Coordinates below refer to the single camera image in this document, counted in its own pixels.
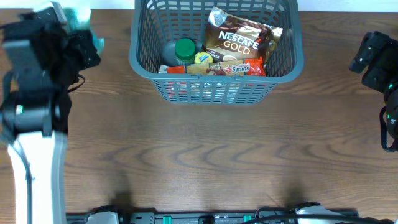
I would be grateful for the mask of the mint green pouch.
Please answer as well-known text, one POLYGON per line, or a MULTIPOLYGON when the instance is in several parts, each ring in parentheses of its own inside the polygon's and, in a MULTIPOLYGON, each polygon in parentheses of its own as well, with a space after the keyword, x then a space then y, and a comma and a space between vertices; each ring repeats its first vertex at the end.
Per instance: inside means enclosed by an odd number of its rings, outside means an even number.
POLYGON ((74 7, 63 9, 67 19, 67 29, 69 32, 79 30, 89 30, 92 34, 93 44, 98 55, 104 50, 105 39, 97 37, 90 25, 91 9, 89 7, 74 7))

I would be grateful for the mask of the tissue pack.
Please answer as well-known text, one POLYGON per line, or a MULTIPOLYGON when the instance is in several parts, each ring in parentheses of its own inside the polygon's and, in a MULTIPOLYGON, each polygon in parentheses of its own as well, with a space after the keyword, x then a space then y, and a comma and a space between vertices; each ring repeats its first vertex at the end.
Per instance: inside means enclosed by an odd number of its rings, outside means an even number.
POLYGON ((167 66, 167 65, 161 65, 159 67, 158 73, 168 73, 168 71, 167 71, 168 68, 169 68, 169 66, 167 66))

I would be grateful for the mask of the green lidded jar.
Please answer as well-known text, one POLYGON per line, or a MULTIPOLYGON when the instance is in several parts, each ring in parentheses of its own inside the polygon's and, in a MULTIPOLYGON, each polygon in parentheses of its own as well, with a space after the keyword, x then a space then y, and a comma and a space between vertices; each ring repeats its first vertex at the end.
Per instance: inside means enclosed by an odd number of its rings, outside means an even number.
POLYGON ((191 39, 179 39, 175 43, 175 56, 179 65, 189 65, 194 62, 196 45, 191 39))

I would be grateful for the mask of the red spaghetti packet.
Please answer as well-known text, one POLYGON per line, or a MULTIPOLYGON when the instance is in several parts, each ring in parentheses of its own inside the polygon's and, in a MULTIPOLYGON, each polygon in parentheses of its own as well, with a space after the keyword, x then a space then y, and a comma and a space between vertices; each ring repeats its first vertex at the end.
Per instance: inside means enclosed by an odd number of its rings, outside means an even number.
POLYGON ((262 58, 168 67, 167 73, 207 76, 265 76, 262 58))

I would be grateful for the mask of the yellow Mentos bottle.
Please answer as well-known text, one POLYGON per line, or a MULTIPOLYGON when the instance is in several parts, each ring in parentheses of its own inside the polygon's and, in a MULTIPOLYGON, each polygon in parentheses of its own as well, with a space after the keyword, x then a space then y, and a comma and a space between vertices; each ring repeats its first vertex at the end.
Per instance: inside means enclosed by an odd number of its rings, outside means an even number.
POLYGON ((213 57, 207 52, 199 52, 195 55, 194 64, 213 63, 213 57))

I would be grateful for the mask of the brown Nescafe Gold bag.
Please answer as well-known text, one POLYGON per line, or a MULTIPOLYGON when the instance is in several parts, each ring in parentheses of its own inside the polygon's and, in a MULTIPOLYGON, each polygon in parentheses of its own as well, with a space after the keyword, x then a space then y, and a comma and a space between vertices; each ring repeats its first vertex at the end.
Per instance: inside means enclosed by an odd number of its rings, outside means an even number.
POLYGON ((262 58, 266 63, 282 33, 280 27, 234 16, 213 7, 204 31, 202 50, 216 62, 262 58))

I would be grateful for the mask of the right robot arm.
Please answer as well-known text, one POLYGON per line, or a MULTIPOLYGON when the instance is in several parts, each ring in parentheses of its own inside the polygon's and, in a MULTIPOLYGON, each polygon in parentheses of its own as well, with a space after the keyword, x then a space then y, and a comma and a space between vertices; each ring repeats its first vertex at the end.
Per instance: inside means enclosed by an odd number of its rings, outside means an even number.
POLYGON ((361 73, 361 83, 383 94, 385 105, 379 113, 381 147, 397 151, 397 41, 378 31, 363 37, 349 70, 361 73))

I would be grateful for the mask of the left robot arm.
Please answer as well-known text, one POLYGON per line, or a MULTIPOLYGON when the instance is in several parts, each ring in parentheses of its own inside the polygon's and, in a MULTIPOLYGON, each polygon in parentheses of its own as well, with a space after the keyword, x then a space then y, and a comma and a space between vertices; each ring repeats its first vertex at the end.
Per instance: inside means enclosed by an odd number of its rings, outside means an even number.
POLYGON ((1 139, 14 173, 16 222, 66 223, 63 175, 71 92, 100 64, 90 10, 22 14, 2 27, 12 65, 2 81, 1 139))

